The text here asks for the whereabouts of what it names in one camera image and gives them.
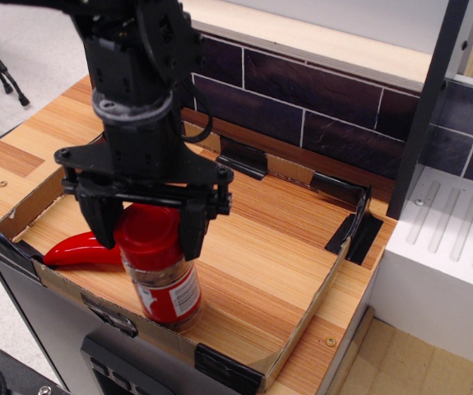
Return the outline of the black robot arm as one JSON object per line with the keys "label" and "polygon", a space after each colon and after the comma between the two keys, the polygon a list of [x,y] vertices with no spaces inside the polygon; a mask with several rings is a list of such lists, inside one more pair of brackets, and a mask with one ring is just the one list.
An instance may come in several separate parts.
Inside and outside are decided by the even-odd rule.
{"label": "black robot arm", "polygon": [[204,38],[177,1],[41,1],[70,16],[84,46],[91,103],[104,125],[100,143],[57,150],[63,190],[79,203],[98,241],[112,248],[125,202],[179,210],[179,243],[199,257],[208,225],[231,208],[232,170],[191,145],[211,133],[183,128],[179,89],[202,105],[192,72]]}

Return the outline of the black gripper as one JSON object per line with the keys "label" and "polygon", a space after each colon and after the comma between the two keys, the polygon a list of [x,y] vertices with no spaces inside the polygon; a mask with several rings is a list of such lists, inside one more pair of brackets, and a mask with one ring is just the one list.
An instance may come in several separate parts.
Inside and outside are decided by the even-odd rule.
{"label": "black gripper", "polygon": [[61,148],[66,193],[75,195],[97,241],[112,249],[123,202],[179,208],[179,242],[187,261],[199,258],[210,218],[230,213],[233,172],[186,146],[169,93],[145,105],[91,96],[104,141]]}

